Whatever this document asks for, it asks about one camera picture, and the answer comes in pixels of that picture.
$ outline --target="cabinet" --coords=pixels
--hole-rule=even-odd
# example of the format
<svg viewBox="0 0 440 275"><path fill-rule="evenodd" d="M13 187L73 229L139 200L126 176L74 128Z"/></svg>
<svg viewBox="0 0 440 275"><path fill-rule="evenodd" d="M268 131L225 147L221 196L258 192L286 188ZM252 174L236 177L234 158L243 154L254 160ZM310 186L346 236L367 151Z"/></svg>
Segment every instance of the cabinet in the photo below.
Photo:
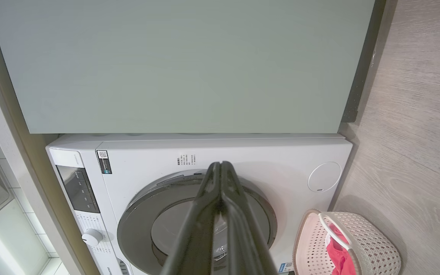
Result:
<svg viewBox="0 0 440 275"><path fill-rule="evenodd" d="M0 0L31 133L335 133L374 0Z"/></svg>

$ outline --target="wooden floor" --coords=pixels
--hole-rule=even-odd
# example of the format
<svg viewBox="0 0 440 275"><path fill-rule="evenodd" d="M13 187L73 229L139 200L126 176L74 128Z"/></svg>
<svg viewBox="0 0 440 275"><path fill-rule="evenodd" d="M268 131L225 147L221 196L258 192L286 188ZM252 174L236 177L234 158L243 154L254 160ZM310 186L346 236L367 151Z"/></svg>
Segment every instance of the wooden floor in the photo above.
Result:
<svg viewBox="0 0 440 275"><path fill-rule="evenodd" d="M335 210L380 228L402 275L440 274L440 0L388 2Z"/></svg>

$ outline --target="perforated plastic basket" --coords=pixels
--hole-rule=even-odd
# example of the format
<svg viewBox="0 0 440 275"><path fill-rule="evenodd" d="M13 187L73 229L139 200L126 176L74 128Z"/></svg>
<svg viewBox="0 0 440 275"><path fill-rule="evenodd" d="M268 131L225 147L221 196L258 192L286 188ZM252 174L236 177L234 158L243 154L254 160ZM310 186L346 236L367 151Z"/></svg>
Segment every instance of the perforated plastic basket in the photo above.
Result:
<svg viewBox="0 0 440 275"><path fill-rule="evenodd" d="M349 244L330 230L328 222L339 228ZM311 209L302 219L293 248L295 274L332 274L334 264L325 247L327 233L349 252L357 275L397 275L400 271L400 254L395 246L365 218Z"/></svg>

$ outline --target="white washing machine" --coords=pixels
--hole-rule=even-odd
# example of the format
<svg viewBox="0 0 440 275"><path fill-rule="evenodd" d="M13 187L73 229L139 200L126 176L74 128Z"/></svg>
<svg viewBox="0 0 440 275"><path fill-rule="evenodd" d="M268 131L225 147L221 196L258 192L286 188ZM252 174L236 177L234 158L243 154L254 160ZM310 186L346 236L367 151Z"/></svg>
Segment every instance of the white washing machine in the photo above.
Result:
<svg viewBox="0 0 440 275"><path fill-rule="evenodd" d="M303 213L327 210L352 144L338 134L70 134L49 158L102 275L158 275L209 165L231 162L280 272ZM215 224L213 268L228 264Z"/></svg>

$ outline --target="fluorescent light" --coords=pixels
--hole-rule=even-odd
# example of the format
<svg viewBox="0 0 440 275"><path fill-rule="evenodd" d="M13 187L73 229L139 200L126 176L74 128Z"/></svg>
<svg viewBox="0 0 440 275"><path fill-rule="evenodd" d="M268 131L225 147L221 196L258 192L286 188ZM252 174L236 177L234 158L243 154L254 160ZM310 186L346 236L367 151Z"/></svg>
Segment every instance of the fluorescent light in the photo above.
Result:
<svg viewBox="0 0 440 275"><path fill-rule="evenodd" d="M0 240L0 257L6 263L15 275L25 275L25 272L19 266L18 262L13 258L5 244Z"/></svg>

